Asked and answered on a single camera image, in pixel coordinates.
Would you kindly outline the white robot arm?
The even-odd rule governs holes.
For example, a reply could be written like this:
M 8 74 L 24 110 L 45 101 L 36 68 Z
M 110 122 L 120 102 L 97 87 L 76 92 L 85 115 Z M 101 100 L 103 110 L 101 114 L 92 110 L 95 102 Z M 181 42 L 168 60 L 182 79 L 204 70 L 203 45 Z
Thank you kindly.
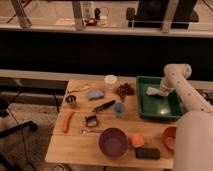
M 176 128 L 173 171 L 213 171 L 213 106 L 187 81 L 189 64 L 167 64 L 159 94 L 175 90 L 186 108 Z

